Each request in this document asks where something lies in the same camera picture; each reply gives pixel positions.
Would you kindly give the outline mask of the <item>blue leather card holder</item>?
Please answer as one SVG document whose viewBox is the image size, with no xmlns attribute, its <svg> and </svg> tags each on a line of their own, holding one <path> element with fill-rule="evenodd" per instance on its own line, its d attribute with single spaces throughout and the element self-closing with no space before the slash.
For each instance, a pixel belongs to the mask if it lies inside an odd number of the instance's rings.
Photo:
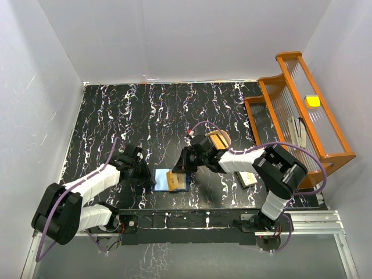
<svg viewBox="0 0 372 279">
<path fill-rule="evenodd" d="M 171 169 L 155 169 L 153 171 L 155 192 L 187 192 L 190 190 L 191 173 L 173 173 Z"/>
</svg>

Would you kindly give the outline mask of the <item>beige oval card tray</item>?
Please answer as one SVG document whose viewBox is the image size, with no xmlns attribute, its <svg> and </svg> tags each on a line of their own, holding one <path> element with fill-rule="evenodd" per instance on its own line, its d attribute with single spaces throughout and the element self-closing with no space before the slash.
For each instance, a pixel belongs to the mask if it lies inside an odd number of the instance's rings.
<svg viewBox="0 0 372 279">
<path fill-rule="evenodd" d="M 205 134 L 217 150 L 228 149 L 231 145 L 230 136 L 223 130 L 215 130 Z"/>
</svg>

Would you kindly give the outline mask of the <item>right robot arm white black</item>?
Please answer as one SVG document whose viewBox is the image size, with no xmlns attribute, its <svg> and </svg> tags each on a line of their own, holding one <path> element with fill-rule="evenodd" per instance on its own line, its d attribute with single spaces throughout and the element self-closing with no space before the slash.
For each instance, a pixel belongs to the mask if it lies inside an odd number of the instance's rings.
<svg viewBox="0 0 372 279">
<path fill-rule="evenodd" d="M 228 136 L 215 131 L 197 135 L 182 149 L 172 169 L 173 174 L 194 173 L 205 166 L 214 173 L 256 173 L 268 188 L 266 200 L 249 226 L 271 231 L 280 223 L 280 216 L 306 178 L 307 167 L 288 152 L 285 142 L 272 142 L 247 151 L 230 149 Z"/>
</svg>

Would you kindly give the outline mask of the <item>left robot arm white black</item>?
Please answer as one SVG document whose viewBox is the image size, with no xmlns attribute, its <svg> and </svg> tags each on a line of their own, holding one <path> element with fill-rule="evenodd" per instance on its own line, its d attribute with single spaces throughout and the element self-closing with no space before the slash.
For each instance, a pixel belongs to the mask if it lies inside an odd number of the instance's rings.
<svg viewBox="0 0 372 279">
<path fill-rule="evenodd" d="M 106 203 L 86 204 L 106 189 L 128 180 L 139 185 L 154 184 L 143 149 L 127 145 L 124 151 L 107 158 L 96 170 L 65 185 L 50 184 L 31 221 L 38 232 L 60 245 L 69 243 L 77 232 L 103 227 L 113 232 L 120 225 L 116 209 Z"/>
</svg>

